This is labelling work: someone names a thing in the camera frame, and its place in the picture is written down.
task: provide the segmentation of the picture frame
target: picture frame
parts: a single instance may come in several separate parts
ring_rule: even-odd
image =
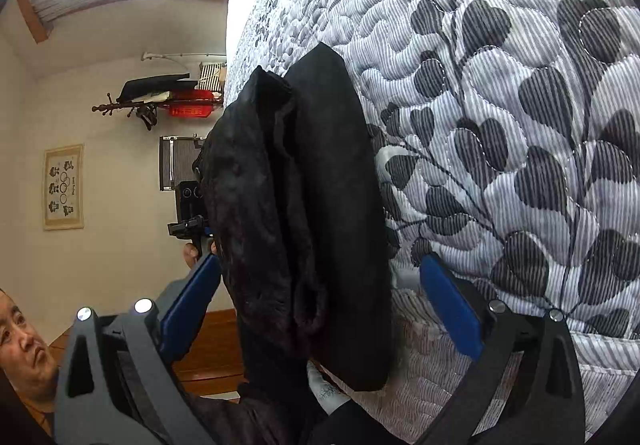
[[[45,230],[84,228],[83,152],[83,144],[45,151],[42,186]]]

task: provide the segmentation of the black device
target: black device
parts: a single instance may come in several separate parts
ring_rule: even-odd
[[[190,239],[201,256],[202,245],[212,238],[212,233],[202,191],[197,181],[178,183],[175,188],[175,211],[178,222],[169,223],[169,235],[178,239]]]

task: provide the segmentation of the quilted mattress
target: quilted mattress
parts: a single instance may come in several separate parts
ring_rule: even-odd
[[[640,368],[640,13],[632,0],[256,0],[230,65],[345,59],[386,207],[398,356],[353,393],[413,442],[469,365],[420,291],[430,250],[487,298],[567,318],[588,438]],[[514,355],[480,429],[508,396]]]

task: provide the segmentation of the finger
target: finger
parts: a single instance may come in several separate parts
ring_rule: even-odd
[[[189,268],[193,268],[198,260],[198,249],[192,243],[187,243],[182,248],[182,257]]]

